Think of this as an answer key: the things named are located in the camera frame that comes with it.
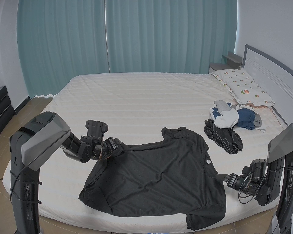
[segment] headboard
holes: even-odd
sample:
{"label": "headboard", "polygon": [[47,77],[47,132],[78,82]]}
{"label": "headboard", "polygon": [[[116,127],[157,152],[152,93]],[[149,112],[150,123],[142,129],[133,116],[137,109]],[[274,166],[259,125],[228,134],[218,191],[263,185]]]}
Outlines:
{"label": "headboard", "polygon": [[293,70],[250,45],[245,45],[242,67],[276,102],[273,109],[281,119],[293,123]]}

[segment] curtain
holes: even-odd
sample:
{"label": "curtain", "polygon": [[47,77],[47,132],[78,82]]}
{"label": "curtain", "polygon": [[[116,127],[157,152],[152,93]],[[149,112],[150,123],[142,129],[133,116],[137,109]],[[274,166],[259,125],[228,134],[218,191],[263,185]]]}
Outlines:
{"label": "curtain", "polygon": [[110,72],[208,73],[234,52],[237,0],[106,0]]}
{"label": "curtain", "polygon": [[17,43],[30,97],[108,73],[104,0],[20,0]]}

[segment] tile floor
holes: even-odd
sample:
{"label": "tile floor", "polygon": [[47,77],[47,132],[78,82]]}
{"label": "tile floor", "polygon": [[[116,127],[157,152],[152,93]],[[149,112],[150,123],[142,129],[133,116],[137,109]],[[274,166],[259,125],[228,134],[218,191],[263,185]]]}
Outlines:
{"label": "tile floor", "polygon": [[[52,98],[33,98],[21,111],[15,115],[5,129],[0,134],[0,178],[10,160],[9,137],[31,118],[40,114],[48,105]],[[267,231],[273,212],[268,210],[246,219],[205,231],[195,232],[196,234],[264,234]],[[45,234],[107,234],[107,232],[95,231],[85,228],[79,228],[58,222],[53,219],[40,216],[40,224]],[[0,234],[13,234],[16,225],[13,216],[12,205],[9,201],[9,195],[0,181]]]}

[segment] white bed sheet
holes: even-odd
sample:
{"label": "white bed sheet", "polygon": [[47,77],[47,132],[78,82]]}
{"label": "white bed sheet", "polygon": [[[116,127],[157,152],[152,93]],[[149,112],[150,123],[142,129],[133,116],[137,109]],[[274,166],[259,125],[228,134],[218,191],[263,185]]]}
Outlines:
{"label": "white bed sheet", "polygon": [[[212,75],[177,73],[111,73],[81,75],[73,78],[44,111],[58,113],[80,138],[86,135],[88,119],[109,125],[108,137],[125,144],[144,144],[163,140],[163,127],[185,126],[203,136],[209,155],[219,174],[240,174],[256,158],[267,158],[268,143],[283,128],[267,107],[256,108],[267,130],[235,128],[243,141],[243,151],[230,155],[204,133],[204,120],[215,100],[235,103],[230,93]],[[118,233],[180,233],[187,229],[186,215],[123,218],[84,205],[78,196],[96,161],[81,164],[58,149],[41,167],[39,214],[67,224]],[[10,163],[3,184],[10,190]],[[238,192],[227,187],[226,215],[218,227],[275,207],[255,200],[246,205],[238,201]]]}

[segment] bed sheet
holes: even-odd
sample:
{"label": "bed sheet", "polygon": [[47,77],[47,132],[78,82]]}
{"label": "bed sheet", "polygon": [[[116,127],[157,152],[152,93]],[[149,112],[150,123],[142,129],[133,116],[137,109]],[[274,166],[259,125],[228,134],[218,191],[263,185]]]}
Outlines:
{"label": "bed sheet", "polygon": [[[162,141],[161,129],[185,126],[203,136],[208,153],[219,174],[240,174],[253,159],[267,158],[268,143],[282,126],[272,110],[256,108],[267,130],[235,127],[243,141],[243,151],[230,155],[204,133],[204,120],[215,100],[236,103],[213,75],[178,73],[111,73],[80,75],[53,98],[44,111],[58,113],[80,138],[86,135],[85,122],[99,120],[109,125],[105,139],[112,136],[125,144]],[[123,218],[106,214],[84,205],[78,196],[95,161],[81,164],[58,149],[41,167],[39,214],[67,224],[117,233],[180,233],[187,229],[186,215]],[[3,184],[10,190],[10,163]],[[227,187],[226,215],[218,227],[275,207],[276,199],[267,206],[255,200],[246,205],[238,201],[238,192]]]}

